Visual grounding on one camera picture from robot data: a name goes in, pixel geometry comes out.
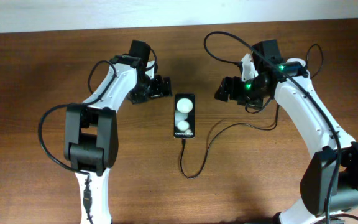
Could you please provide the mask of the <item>black Galaxy flip phone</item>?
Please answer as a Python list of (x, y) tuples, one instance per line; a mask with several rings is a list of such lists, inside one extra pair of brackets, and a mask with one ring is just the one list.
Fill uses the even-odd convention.
[(173, 137), (195, 137), (195, 94), (177, 93), (174, 102)]

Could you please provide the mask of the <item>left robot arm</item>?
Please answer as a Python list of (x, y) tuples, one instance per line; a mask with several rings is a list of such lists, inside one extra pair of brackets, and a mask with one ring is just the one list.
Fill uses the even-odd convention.
[(64, 156), (80, 187), (81, 224), (112, 223), (109, 175), (117, 159), (117, 112), (123, 101), (138, 104), (172, 94), (170, 79), (157, 74), (156, 60), (117, 55), (107, 64), (99, 87), (66, 110)]

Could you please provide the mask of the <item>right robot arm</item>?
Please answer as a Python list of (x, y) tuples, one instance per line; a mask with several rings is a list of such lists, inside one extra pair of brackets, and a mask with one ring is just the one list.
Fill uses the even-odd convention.
[(301, 197), (272, 223), (339, 222), (358, 208), (358, 142), (341, 128), (316, 94), (306, 62), (291, 58), (275, 67), (241, 62), (241, 77), (222, 80), (215, 98), (262, 109), (275, 100), (301, 134), (311, 161), (300, 182)]

